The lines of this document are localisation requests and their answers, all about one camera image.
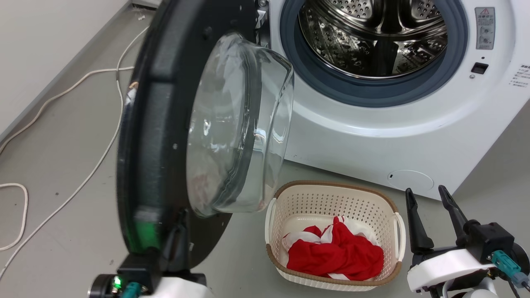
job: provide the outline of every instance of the white plastic basket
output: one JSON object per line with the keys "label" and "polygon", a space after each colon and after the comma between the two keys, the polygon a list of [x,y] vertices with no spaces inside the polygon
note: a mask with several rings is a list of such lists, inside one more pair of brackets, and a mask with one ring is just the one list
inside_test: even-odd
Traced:
{"label": "white plastic basket", "polygon": [[[342,281],[287,269],[287,251],[281,244],[290,232],[316,225],[326,227],[334,216],[368,224],[384,253],[381,274],[372,281]],[[368,291],[393,280],[405,254],[405,225],[394,202],[376,191],[322,181],[293,181],[282,186],[267,209],[265,242],[270,260],[287,280],[336,291]]]}

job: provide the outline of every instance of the white cable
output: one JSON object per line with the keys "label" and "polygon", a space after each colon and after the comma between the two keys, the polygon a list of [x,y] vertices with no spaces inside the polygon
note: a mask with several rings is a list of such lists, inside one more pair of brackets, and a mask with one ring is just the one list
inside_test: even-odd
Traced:
{"label": "white cable", "polygon": [[[133,69],[134,67],[130,66],[130,67],[123,67],[123,68],[120,68],[119,70],[120,71],[127,71],[129,69]],[[16,138],[19,134],[23,133],[26,129],[28,129],[30,126],[32,126],[35,121],[37,121],[37,119],[40,117],[40,115],[42,114],[42,111],[44,111],[44,109],[46,108],[46,106],[51,103],[52,101],[60,98],[61,96],[65,95],[66,93],[70,92],[72,89],[76,88],[79,84],[81,84],[86,78],[88,78],[89,76],[93,75],[93,74],[97,74],[97,73],[104,73],[104,72],[115,72],[116,71],[116,68],[107,68],[107,69],[98,69],[97,71],[91,71],[87,74],[85,74],[81,80],[79,80],[77,83],[75,83],[72,87],[68,88],[67,90],[65,90],[64,92],[48,99],[43,105],[42,107],[40,108],[39,112],[37,113],[37,115],[35,116],[35,118],[33,118],[33,120],[31,120],[31,122],[29,122],[26,126],[24,126],[24,128],[22,128],[21,130],[19,130],[16,134],[12,135],[11,137],[9,137],[2,146],[0,146],[0,154],[4,151],[5,147],[7,146],[7,144],[9,142],[11,142],[12,139]]]}
{"label": "white cable", "polygon": [[455,280],[450,279],[444,283],[444,286],[441,288],[442,298],[449,298],[447,291],[449,291],[449,288],[453,285],[453,282],[455,282]]}
{"label": "white cable", "polygon": [[9,186],[16,186],[22,188],[22,191],[24,192],[24,213],[22,213],[22,226],[20,227],[19,236],[16,238],[15,241],[13,241],[13,243],[9,244],[8,246],[1,247],[0,251],[10,249],[11,247],[15,246],[20,241],[20,239],[22,239],[22,235],[24,234],[24,229],[26,227],[26,216],[28,215],[28,190],[26,189],[26,187],[24,187],[24,185],[18,183],[2,184],[0,185],[0,188]]}
{"label": "white cable", "polygon": [[[133,40],[132,42],[127,46],[127,48],[125,49],[125,51],[123,51],[123,53],[121,54],[121,57],[120,59],[118,60],[118,66],[116,68],[113,68],[113,69],[100,69],[98,71],[92,71],[92,72],[89,72],[87,73],[83,78],[81,78],[81,80],[79,80],[79,82],[75,83],[72,87],[70,87],[68,90],[66,90],[65,92],[61,93],[61,94],[58,94],[52,98],[50,98],[49,100],[47,100],[44,105],[42,106],[42,108],[39,110],[39,112],[37,113],[37,115],[35,116],[35,118],[28,124],[26,125],[24,128],[22,128],[21,130],[19,130],[16,134],[14,134],[13,136],[11,136],[9,139],[7,139],[7,141],[4,143],[4,145],[2,145],[2,147],[0,147],[0,154],[2,153],[2,151],[4,150],[5,146],[7,145],[7,143],[9,141],[11,141],[14,137],[16,137],[17,135],[19,135],[20,133],[22,133],[24,130],[26,130],[28,127],[30,127],[36,120],[37,118],[40,116],[40,114],[42,113],[44,107],[51,101],[63,96],[64,94],[70,92],[73,88],[77,87],[79,84],[81,84],[82,81],[84,81],[87,77],[89,77],[90,75],[92,74],[95,74],[95,73],[100,73],[100,72],[109,72],[109,71],[122,71],[122,70],[127,70],[127,69],[133,69],[133,67],[124,67],[124,68],[120,68],[120,63],[121,63],[121,60],[123,59],[123,57],[125,56],[125,54],[127,53],[127,51],[129,50],[129,48],[132,46],[132,44],[138,39],[138,37],[140,37],[146,30],[147,28],[149,27],[146,27],[142,32],[140,32]],[[13,261],[13,259],[16,257],[16,255],[19,253],[19,251],[22,249],[22,247],[24,247],[24,245],[26,245],[26,243],[52,218],[54,217],[57,213],[59,213],[59,211],[61,211],[61,209],[64,208],[64,206],[66,206],[76,195],[77,193],[85,186],[85,184],[90,180],[90,178],[92,178],[92,176],[94,175],[94,173],[96,172],[96,170],[99,168],[99,166],[101,165],[101,163],[103,162],[103,160],[105,159],[107,153],[109,152],[110,150],[110,147],[112,146],[112,144],[114,143],[114,140],[116,139],[116,137],[118,136],[118,132],[120,130],[120,126],[121,126],[121,117],[123,115],[123,94],[121,93],[121,88],[120,88],[120,82],[118,80],[118,74],[116,74],[116,87],[118,88],[118,93],[120,94],[120,102],[121,102],[121,105],[120,105],[120,117],[119,117],[119,120],[118,120],[118,125],[116,127],[116,131],[114,132],[114,135],[112,136],[112,139],[110,140],[110,143],[109,145],[107,146],[107,149],[105,149],[105,152],[103,153],[103,155],[101,156],[101,158],[99,159],[98,163],[96,164],[96,166],[94,167],[94,169],[92,170],[92,172],[90,172],[89,176],[86,177],[86,179],[83,181],[83,183],[81,183],[81,185],[74,191],[74,193],[68,198],[66,199],[66,201],[59,206],[59,208],[57,208],[52,214],[50,214],[50,216],[48,216],[23,242],[22,244],[19,245],[19,247],[16,248],[16,250],[13,252],[13,254],[11,255],[11,257],[9,258],[9,260],[7,260],[7,263],[5,264],[4,268],[2,268],[2,271],[0,271],[0,280],[2,279],[2,277],[4,276],[4,273],[7,269],[7,267],[11,264],[11,262]],[[27,195],[27,191],[24,192],[24,194],[26,195],[26,203],[25,203],[25,207],[24,207],[24,211],[26,212],[27,211],[27,208],[28,208],[28,195]],[[19,241],[20,241],[20,238],[22,237],[22,234],[24,232],[24,227],[25,227],[25,213],[24,213],[24,218],[23,218],[23,224],[22,224],[22,229],[21,229],[21,235],[19,235],[19,238],[12,244],[10,244],[9,246],[12,247],[14,245],[16,245]]]}

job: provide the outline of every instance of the red cloth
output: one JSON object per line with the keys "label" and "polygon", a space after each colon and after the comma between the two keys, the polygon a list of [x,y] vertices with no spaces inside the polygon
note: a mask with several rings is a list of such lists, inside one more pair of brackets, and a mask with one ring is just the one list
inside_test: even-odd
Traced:
{"label": "red cloth", "polygon": [[[322,236],[320,229],[310,226],[304,230]],[[328,273],[344,274],[351,281],[365,281],[383,270],[383,249],[363,236],[355,236],[335,217],[331,243],[310,243],[297,240],[289,249],[287,268],[316,276]]]}

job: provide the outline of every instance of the brown basket rim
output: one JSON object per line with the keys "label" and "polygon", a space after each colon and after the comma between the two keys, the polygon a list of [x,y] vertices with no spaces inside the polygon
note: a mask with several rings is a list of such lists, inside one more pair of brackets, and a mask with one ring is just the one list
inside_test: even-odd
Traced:
{"label": "brown basket rim", "polygon": [[[368,188],[356,187],[356,186],[352,186],[352,185],[345,184],[345,183],[317,181],[317,180],[292,181],[292,182],[286,183],[285,185],[280,187],[278,189],[278,191],[276,191],[276,193],[274,194],[274,197],[277,200],[284,190],[286,190],[287,188],[289,188],[291,186],[298,186],[298,185],[335,186],[335,187],[350,188],[350,189],[355,189],[355,190],[371,192],[372,194],[378,195],[378,196],[382,197],[383,199],[385,199],[385,201],[392,208],[393,212],[395,212],[395,213],[398,212],[398,208],[395,205],[394,201],[392,201],[390,198],[388,198],[386,195],[382,194],[381,192],[378,192],[378,191],[372,190],[372,189],[368,189]],[[294,275],[294,276],[301,277],[301,278],[307,278],[307,279],[310,279],[312,281],[317,281],[317,282],[324,282],[324,283],[337,284],[337,285],[347,285],[347,286],[382,286],[384,284],[387,284],[387,283],[391,282],[399,274],[399,272],[401,270],[401,262],[398,261],[396,263],[392,273],[390,273],[390,275],[388,275],[387,277],[381,279],[380,281],[343,281],[343,280],[340,280],[340,279],[333,279],[333,278],[329,278],[329,277],[316,276],[316,275],[311,275],[311,274],[302,273],[302,272],[298,272],[298,271],[294,271],[294,270],[288,269],[288,268],[282,266],[280,264],[280,262],[278,262],[278,260],[276,260],[276,258],[272,254],[272,247],[270,246],[270,244],[267,243],[266,246],[267,246],[267,255],[269,256],[269,259],[274,264],[274,266],[276,266],[276,268],[278,268],[279,270],[281,270],[282,272],[284,272],[286,274]]]}

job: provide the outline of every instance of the basket handle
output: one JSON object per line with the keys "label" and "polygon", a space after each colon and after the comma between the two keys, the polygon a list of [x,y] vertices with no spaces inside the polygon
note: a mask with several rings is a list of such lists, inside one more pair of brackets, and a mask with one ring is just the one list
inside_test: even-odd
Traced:
{"label": "basket handle", "polygon": [[407,231],[405,230],[405,222],[403,221],[403,218],[401,215],[396,212],[395,218],[394,218],[394,233],[395,233],[395,247],[396,247],[396,255],[397,260],[402,261],[403,257],[405,257],[405,249],[407,246]]}
{"label": "basket handle", "polygon": [[271,218],[274,217],[274,211],[276,204],[276,198],[273,198],[272,201],[269,203],[269,207],[267,208],[267,215],[265,217],[265,244],[270,244],[269,240],[269,231],[270,231],[270,224],[271,224]]}

